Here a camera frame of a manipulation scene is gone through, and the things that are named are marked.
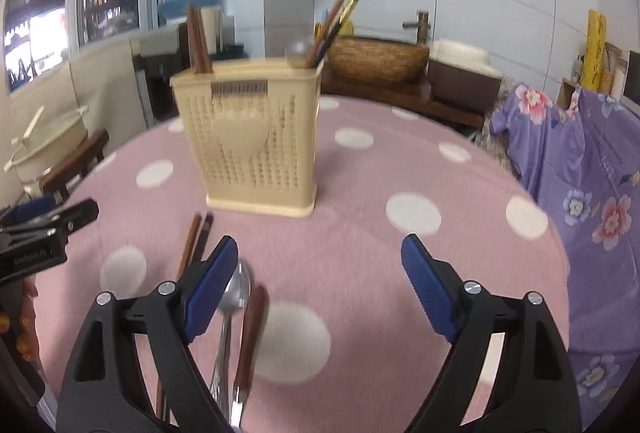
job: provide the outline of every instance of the round table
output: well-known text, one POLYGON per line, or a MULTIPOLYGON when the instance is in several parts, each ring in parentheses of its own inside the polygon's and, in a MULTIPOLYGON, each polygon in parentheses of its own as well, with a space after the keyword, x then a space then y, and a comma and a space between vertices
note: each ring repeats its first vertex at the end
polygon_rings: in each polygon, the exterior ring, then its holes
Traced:
MULTIPOLYGON (((553 223, 462 137, 411 112, 323 96, 316 179, 316 209, 305 219, 213 211, 206 253, 233 236, 271 298, 247 431, 404 431, 449 349, 402 270, 410 232, 494 294, 542 293, 567 343, 568 263, 553 223)), ((97 221, 70 237, 66 264, 37 278, 36 328, 54 391, 96 295, 143 295, 174 279, 194 212, 207 210, 181 121, 108 156, 70 203, 87 197, 100 207, 97 221)), ((216 313, 190 347, 207 384, 220 323, 216 313)), ((236 315, 231 379, 240 328, 236 315)), ((146 337, 138 345, 153 399, 146 337)), ((482 413, 499 352, 492 341, 467 419, 482 413)))

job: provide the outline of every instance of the purple garment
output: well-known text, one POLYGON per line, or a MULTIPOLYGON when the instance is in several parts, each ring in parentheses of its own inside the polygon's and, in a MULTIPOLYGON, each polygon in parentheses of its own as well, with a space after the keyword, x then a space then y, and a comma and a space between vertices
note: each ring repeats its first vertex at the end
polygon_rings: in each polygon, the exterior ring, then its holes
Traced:
POLYGON ((587 425, 640 352, 640 120, 604 94, 578 88, 563 110, 520 85, 491 128, 509 133, 520 183, 564 243, 570 353, 587 425))

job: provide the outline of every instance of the faucet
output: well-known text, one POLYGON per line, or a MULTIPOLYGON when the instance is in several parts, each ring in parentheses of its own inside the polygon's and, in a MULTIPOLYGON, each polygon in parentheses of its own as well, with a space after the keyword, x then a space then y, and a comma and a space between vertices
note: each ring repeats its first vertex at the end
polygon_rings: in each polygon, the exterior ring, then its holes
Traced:
POLYGON ((417 28, 418 36, 416 38, 416 43, 418 45, 427 45, 427 40, 429 39, 429 29, 431 28, 431 24, 429 23, 429 11, 419 10, 418 21, 403 22, 402 28, 417 28))

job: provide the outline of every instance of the wooden countertop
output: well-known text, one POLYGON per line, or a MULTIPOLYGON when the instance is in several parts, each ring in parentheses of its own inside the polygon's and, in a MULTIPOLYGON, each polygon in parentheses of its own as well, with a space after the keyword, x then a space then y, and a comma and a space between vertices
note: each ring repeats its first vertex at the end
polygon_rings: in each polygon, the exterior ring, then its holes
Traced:
POLYGON ((322 93, 338 94, 398 106, 418 114, 439 118, 449 123, 482 129, 484 114, 476 114, 431 99, 431 85, 426 77, 416 84, 370 84, 338 76, 325 64, 322 93))

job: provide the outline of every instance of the blue flower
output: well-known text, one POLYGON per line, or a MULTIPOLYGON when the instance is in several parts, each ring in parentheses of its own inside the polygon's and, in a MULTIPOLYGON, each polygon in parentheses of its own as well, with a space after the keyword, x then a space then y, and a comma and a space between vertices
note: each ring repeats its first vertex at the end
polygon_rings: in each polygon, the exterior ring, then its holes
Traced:
POLYGON ((584 222, 591 213, 591 193, 583 193, 577 189, 569 190, 562 206, 566 211, 564 222, 575 225, 584 222))
POLYGON ((619 112, 624 108, 616 98, 612 98, 607 94, 598 94, 598 99, 602 101, 602 114, 605 119, 611 115, 611 110, 619 112))
POLYGON ((606 389, 610 380, 620 371, 620 365, 615 365, 615 356, 605 353, 601 357, 594 357, 575 378, 578 387, 578 395, 589 394, 590 399, 599 397, 606 389))

